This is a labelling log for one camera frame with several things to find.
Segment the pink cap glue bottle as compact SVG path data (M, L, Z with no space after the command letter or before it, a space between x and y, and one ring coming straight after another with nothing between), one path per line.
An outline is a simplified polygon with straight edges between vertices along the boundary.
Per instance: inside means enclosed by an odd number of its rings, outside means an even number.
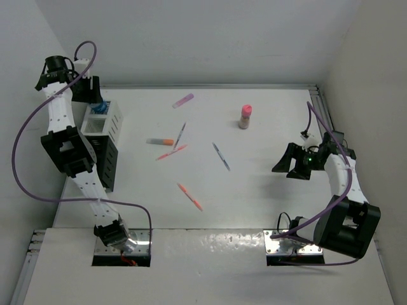
M252 106L249 104L243 105L241 109L241 116L238 122L239 128L245 130L249 127L249 122L252 114Z

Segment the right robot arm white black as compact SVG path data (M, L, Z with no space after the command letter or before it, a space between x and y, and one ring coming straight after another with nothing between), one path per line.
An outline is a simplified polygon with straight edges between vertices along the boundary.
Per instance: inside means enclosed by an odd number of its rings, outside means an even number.
M290 179L310 180L313 171L328 175L331 199L318 218L297 216L290 221L286 238L310 242L336 253L362 259L376 231L381 211L370 205L355 171L357 156L347 147L342 132L325 132L321 141L301 132L303 144L290 142L274 173Z

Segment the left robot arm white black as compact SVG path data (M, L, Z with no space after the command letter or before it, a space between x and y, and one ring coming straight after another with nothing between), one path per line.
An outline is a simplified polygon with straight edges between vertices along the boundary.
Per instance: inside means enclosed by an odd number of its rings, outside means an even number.
M41 144L57 169L66 174L89 202L95 217L93 232L105 246L130 252L135 244L120 213L108 203L106 190L97 172L97 154L75 125L73 102L102 105L99 77L85 70L88 61L56 55L46 58L36 85L48 104L48 131Z

